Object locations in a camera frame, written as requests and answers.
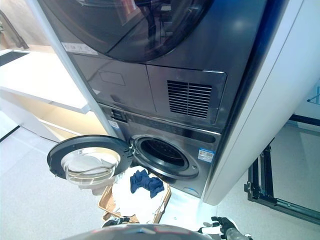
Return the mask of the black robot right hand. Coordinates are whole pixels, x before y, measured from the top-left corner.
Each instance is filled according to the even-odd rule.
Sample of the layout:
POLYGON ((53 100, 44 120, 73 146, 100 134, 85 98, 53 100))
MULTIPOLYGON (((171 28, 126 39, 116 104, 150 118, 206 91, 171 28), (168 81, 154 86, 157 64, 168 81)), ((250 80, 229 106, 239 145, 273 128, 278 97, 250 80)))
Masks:
POLYGON ((236 224, 227 217, 212 216, 211 222, 204 222, 197 232, 207 235, 218 235, 222 239, 227 239, 229 229, 237 229, 236 224))

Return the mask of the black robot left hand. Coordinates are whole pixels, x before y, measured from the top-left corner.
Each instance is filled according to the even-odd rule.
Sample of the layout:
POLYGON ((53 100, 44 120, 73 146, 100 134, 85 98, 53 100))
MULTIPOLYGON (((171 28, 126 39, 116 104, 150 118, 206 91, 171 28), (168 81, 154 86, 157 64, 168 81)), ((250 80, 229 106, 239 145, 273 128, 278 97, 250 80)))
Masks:
POLYGON ((104 224, 102 225, 102 228, 121 225, 121 224, 127 224, 129 222, 130 222, 129 217, 114 217, 105 221, 104 224))

